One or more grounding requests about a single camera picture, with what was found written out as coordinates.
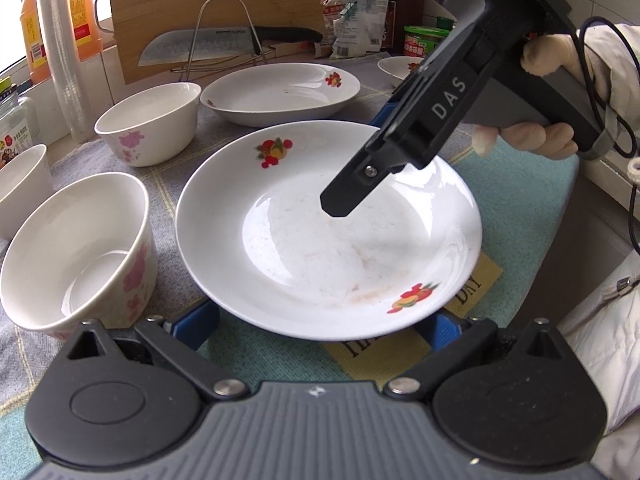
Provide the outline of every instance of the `black cable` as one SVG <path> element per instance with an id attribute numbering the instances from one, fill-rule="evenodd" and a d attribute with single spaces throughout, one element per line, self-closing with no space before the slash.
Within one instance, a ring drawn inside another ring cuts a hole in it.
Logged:
<path id="1" fill-rule="evenodd" d="M 634 65 L 636 66 L 636 72 L 638 72 L 639 83 L 640 83 L 640 62 L 638 62 L 638 57 L 636 56 L 635 51 L 633 50 L 633 48 L 625 38 L 624 34 L 620 32 L 619 28 L 617 28 L 616 25 L 611 23 L 606 18 L 602 18 L 600 16 L 593 16 L 591 18 L 588 18 L 580 28 L 579 37 L 576 35 L 574 31 L 572 31 L 571 37 L 572 37 L 572 40 L 574 40 L 575 49 L 576 49 L 576 52 L 578 53 L 578 60 L 580 61 L 580 68 L 582 69 L 582 75 L 584 77 L 584 86 L 589 96 L 591 108 L 593 109 L 593 114 L 596 117 L 598 124 L 602 127 L 602 129 L 604 129 L 605 127 L 604 119 L 601 117 L 600 111 L 598 110 L 597 105 L 600 105 L 600 107 L 604 109 L 606 108 L 606 104 L 604 103 L 602 98 L 598 95 L 598 93 L 595 90 L 595 83 L 591 78 L 591 75 L 589 74 L 589 69 L 587 66 L 587 60 L 585 56 L 585 47 L 586 47 L 585 36 L 587 33 L 587 29 L 593 26 L 595 23 L 602 23 L 603 25 L 606 25 L 611 30 L 613 30 L 613 32 L 615 32 L 616 35 L 620 38 L 622 43 L 625 45 L 627 51 L 629 52 L 629 55 L 631 56 L 631 59 L 634 62 Z M 618 114 L 616 114 L 616 117 L 617 117 L 618 123 L 621 124 L 622 127 L 629 134 L 629 138 L 631 140 L 631 151 L 630 152 L 623 151 L 617 142 L 614 143 L 615 150 L 625 158 L 634 158 L 635 156 L 640 156 L 640 152 L 638 150 L 638 140 L 636 139 L 636 135 L 632 130 L 631 126 Z M 633 248 L 635 249 L 636 253 L 640 254 L 640 244 L 638 244 L 638 239 L 636 238 L 636 231 L 634 229 L 634 218 L 635 218 L 634 209 L 636 208 L 636 192 L 637 191 L 638 191 L 638 185 L 633 184 L 631 186 L 631 199 L 629 200 L 629 212 L 628 212 L 627 219 L 628 219 L 629 239 L 631 240 L 631 244 L 633 245 Z"/>

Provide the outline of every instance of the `round white plate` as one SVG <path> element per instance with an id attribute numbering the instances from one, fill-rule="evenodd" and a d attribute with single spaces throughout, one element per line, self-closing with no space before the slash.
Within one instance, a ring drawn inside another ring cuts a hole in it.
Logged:
<path id="1" fill-rule="evenodd" d="M 385 57 L 378 62 L 378 68 L 388 76 L 393 86 L 398 86 L 405 77 L 418 68 L 423 59 L 411 56 Z"/>
<path id="2" fill-rule="evenodd" d="M 200 288 L 255 326 L 321 341 L 395 332 L 451 300 L 476 264 L 482 227 L 446 162 L 390 175 L 346 218 L 321 209 L 321 191 L 375 131 L 281 124 L 210 156 L 175 218 Z"/>
<path id="3" fill-rule="evenodd" d="M 207 86 L 200 101 L 232 123 L 263 128 L 325 119 L 360 91 L 340 68 L 316 63 L 274 63 L 225 75 Z"/>

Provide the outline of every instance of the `kitchen knife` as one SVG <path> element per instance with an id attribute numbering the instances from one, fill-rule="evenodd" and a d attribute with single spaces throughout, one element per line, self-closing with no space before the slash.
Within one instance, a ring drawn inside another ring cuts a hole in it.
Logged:
<path id="1" fill-rule="evenodd" d="M 301 27 L 255 27 L 259 43 L 320 43 L 322 34 Z M 138 66 L 186 63 L 189 59 L 194 29 L 172 30 L 153 39 L 142 51 Z M 219 57 L 258 55 L 260 47 L 249 27 L 201 28 L 198 31 L 193 61 Z"/>

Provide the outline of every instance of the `hand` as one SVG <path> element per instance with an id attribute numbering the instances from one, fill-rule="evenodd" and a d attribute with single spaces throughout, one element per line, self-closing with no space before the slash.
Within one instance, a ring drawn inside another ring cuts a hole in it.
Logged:
<path id="1" fill-rule="evenodd" d="M 607 101 L 608 68 L 589 48 L 585 49 L 585 57 L 592 78 L 595 75 L 596 92 Z M 584 85 L 578 54 L 570 36 L 556 34 L 529 41 L 524 47 L 520 63 L 526 72 L 537 76 L 545 76 L 562 66 Z M 519 123 L 508 128 L 476 125 L 471 146 L 478 155 L 487 156 L 494 148 L 498 135 L 516 150 L 532 152 L 552 160 L 568 158 L 578 151 L 578 146 L 572 140 L 574 129 L 565 123 L 546 128 L 536 123 Z"/>

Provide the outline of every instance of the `person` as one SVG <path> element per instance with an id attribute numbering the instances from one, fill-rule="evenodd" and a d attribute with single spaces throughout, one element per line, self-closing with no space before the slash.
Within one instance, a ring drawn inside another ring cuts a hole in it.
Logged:
<path id="1" fill-rule="evenodd" d="M 640 27 L 617 25 L 637 57 Z M 625 45 L 605 25 L 588 28 L 585 54 L 597 93 L 632 129 L 640 130 L 640 74 Z M 564 67 L 584 85 L 574 43 L 569 36 L 551 35 L 529 41 L 521 65 L 527 72 L 544 76 Z M 622 140 L 626 130 L 620 133 Z M 487 156 L 498 137 L 516 150 L 553 160 L 574 155 L 570 124 L 521 123 L 499 130 L 476 125 L 472 147 Z M 640 478 L 640 286 L 619 296 L 618 280 L 640 279 L 640 255 L 633 251 L 586 300 L 559 325 L 564 337 L 590 374 L 607 405 L 606 432 L 593 457 L 593 465 L 613 480 Z"/>

